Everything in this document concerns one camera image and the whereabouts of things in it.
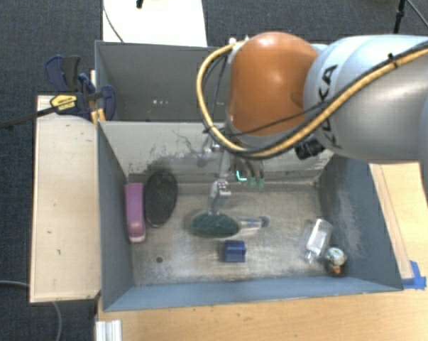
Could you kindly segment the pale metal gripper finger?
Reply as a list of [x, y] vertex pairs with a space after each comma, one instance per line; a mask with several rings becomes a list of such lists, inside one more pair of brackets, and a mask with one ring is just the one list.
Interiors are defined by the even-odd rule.
[[212, 215], [218, 214], [218, 206], [217, 206], [218, 197], [219, 197], [218, 182], [214, 181], [209, 191], [209, 213]]
[[222, 207], [231, 197], [231, 186], [227, 180], [218, 180], [216, 190], [216, 213], [219, 214]]

